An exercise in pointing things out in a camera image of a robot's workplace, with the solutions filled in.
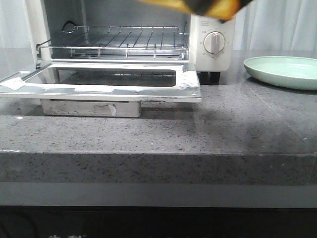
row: countertop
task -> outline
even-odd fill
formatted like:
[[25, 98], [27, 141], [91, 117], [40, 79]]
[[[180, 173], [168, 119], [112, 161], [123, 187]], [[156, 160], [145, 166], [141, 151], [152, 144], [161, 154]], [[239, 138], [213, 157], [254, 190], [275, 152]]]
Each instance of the countertop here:
[[[1, 182], [317, 184], [317, 92], [251, 78], [233, 52], [203, 101], [143, 103], [139, 119], [44, 116], [37, 100], [0, 98]], [[0, 50], [0, 77], [32, 63]]]

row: toaster oven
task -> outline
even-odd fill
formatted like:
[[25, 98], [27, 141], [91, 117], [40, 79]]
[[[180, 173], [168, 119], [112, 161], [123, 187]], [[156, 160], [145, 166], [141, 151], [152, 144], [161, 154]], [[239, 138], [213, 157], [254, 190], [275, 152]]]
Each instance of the toaster oven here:
[[26, 0], [36, 66], [0, 96], [41, 99], [44, 114], [139, 117], [141, 102], [202, 100], [197, 72], [227, 70], [234, 20], [136, 0]]

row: wire rack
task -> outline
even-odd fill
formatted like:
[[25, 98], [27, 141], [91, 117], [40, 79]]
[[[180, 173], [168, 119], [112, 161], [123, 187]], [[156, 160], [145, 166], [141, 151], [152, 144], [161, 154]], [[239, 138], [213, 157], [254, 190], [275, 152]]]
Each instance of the wire rack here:
[[74, 26], [37, 48], [52, 58], [185, 60], [187, 38], [174, 26]]

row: white curtain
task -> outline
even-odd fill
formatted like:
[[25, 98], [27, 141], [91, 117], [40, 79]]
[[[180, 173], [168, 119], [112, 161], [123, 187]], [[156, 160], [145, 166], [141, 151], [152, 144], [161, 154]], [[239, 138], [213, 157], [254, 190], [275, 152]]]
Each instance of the white curtain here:
[[[29, 48], [24, 0], [0, 0], [0, 48]], [[317, 0], [253, 0], [237, 14], [235, 50], [317, 51]]]
[[237, 14], [235, 50], [317, 51], [317, 0], [253, 0]]

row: oven window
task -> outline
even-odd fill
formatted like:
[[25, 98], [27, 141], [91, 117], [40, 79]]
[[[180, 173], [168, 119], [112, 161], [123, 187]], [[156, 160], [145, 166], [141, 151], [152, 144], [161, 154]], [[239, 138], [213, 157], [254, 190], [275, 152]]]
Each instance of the oven window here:
[[50, 67], [26, 80], [27, 83], [173, 87], [174, 70]]

